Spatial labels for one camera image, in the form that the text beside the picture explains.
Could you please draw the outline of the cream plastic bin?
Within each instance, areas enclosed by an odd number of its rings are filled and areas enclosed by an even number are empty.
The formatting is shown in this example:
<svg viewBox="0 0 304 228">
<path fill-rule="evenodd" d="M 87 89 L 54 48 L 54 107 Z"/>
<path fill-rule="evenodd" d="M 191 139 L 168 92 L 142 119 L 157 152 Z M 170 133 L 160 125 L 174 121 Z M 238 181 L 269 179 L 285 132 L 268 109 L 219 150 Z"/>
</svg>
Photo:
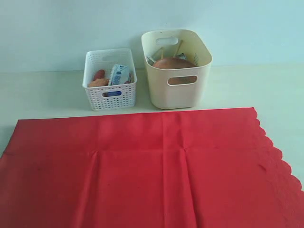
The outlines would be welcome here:
<svg viewBox="0 0 304 228">
<path fill-rule="evenodd" d="M 173 57 L 180 40 L 183 40 L 183 43 L 178 54 L 184 53 L 186 60 L 196 67 L 159 69 L 148 64 L 146 56 L 160 60 L 161 47 L 164 47 L 164 58 Z M 161 109 L 196 106 L 202 98 L 213 60 L 198 34 L 186 29 L 150 31 L 142 35 L 142 48 L 153 105 Z M 168 84 L 171 77 L 182 76 L 197 76 L 197 81 L 185 85 Z"/>
</svg>

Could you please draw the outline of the white woven plastic basket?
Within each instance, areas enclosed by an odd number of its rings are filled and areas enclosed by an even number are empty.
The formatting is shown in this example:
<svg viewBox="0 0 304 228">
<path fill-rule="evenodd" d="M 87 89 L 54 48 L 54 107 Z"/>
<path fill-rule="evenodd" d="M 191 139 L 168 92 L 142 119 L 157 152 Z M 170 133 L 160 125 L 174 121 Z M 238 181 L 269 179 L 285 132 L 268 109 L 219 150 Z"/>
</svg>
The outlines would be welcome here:
<svg viewBox="0 0 304 228">
<path fill-rule="evenodd" d="M 95 73 L 103 69 L 105 77 L 110 74 L 115 64 L 128 66 L 133 74 L 133 82 L 123 85 L 88 87 Z M 82 87 L 94 111 L 104 111 L 124 107 L 132 107 L 136 100 L 137 75 L 135 72 L 132 52 L 128 48 L 89 51 L 85 57 L 85 68 Z"/>
</svg>

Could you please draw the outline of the pale blue ceramic bowl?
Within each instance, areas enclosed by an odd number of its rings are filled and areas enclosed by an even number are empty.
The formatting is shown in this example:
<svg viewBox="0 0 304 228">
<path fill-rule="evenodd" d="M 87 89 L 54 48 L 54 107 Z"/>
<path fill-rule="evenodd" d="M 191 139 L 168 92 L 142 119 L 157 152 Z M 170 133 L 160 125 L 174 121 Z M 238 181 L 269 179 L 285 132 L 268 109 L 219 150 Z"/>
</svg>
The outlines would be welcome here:
<svg viewBox="0 0 304 228">
<path fill-rule="evenodd" d="M 151 56 L 146 56 L 147 62 L 149 65 L 153 66 L 156 63 L 156 60 Z"/>
</svg>

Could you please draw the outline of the orange fried chicken piece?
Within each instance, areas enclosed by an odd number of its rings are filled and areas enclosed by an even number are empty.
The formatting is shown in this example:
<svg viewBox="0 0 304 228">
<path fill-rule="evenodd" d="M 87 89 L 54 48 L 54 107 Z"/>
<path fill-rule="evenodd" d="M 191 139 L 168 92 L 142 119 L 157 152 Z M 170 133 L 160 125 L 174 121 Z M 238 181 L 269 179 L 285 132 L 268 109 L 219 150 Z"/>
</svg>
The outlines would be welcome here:
<svg viewBox="0 0 304 228">
<path fill-rule="evenodd" d="M 96 80 L 90 82 L 88 87 L 100 87 L 100 86 L 108 86 L 109 78 L 97 78 Z"/>
</svg>

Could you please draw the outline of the red scalloped table cloth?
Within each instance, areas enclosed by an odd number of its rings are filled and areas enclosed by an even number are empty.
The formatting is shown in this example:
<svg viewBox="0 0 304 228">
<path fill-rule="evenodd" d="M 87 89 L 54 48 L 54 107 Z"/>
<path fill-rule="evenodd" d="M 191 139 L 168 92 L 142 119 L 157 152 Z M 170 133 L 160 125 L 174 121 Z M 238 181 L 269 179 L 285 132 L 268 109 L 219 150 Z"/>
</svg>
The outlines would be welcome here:
<svg viewBox="0 0 304 228">
<path fill-rule="evenodd" d="M 301 228 L 304 193 L 254 108 L 19 120 L 3 228 Z"/>
</svg>

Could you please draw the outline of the blue white milk carton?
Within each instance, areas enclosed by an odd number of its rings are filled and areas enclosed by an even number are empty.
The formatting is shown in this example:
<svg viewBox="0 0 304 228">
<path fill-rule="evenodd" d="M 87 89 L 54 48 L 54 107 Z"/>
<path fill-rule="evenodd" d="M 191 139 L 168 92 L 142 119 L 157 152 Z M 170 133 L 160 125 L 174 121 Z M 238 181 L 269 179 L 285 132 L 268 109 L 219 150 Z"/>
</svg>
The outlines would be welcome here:
<svg viewBox="0 0 304 228">
<path fill-rule="evenodd" d="M 128 66 L 115 64 L 111 70 L 109 85 L 123 85 L 128 84 L 130 69 Z"/>
</svg>

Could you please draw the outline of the stainless steel cup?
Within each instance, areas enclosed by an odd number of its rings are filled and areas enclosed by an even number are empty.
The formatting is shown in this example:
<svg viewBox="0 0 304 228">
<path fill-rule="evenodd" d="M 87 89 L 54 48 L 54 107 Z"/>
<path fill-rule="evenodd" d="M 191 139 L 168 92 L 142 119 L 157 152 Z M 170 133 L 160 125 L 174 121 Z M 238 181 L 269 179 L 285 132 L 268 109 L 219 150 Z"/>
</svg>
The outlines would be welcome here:
<svg viewBox="0 0 304 228">
<path fill-rule="evenodd" d="M 178 55 L 176 56 L 176 58 L 178 58 L 178 59 L 184 59 L 184 60 L 187 59 L 187 58 L 186 58 L 186 55 L 185 55 L 184 53 L 178 54 Z"/>
</svg>

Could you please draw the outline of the brown wooden plate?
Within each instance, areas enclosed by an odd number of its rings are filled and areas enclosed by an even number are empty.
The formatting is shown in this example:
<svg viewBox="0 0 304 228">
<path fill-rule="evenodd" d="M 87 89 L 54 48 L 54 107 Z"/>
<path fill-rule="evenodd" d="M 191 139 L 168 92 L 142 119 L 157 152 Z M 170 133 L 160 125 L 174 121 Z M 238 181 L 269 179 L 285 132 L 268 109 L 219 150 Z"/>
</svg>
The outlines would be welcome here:
<svg viewBox="0 0 304 228">
<path fill-rule="evenodd" d="M 152 66 L 159 69 L 184 69 L 196 67 L 192 62 L 176 57 L 160 59 L 156 61 Z M 171 86 L 185 85 L 195 83 L 196 81 L 197 76 L 171 77 L 168 80 L 168 84 Z"/>
</svg>

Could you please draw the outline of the red sausage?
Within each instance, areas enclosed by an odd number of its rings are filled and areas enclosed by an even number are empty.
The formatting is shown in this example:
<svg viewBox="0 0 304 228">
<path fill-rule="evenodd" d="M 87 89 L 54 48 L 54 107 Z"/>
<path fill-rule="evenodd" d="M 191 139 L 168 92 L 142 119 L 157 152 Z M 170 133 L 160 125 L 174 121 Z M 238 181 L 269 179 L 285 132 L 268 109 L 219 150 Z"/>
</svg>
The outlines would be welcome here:
<svg viewBox="0 0 304 228">
<path fill-rule="evenodd" d="M 100 69 L 95 73 L 93 80 L 95 81 L 97 79 L 102 79 L 104 77 L 105 77 L 105 71 L 103 69 Z"/>
</svg>

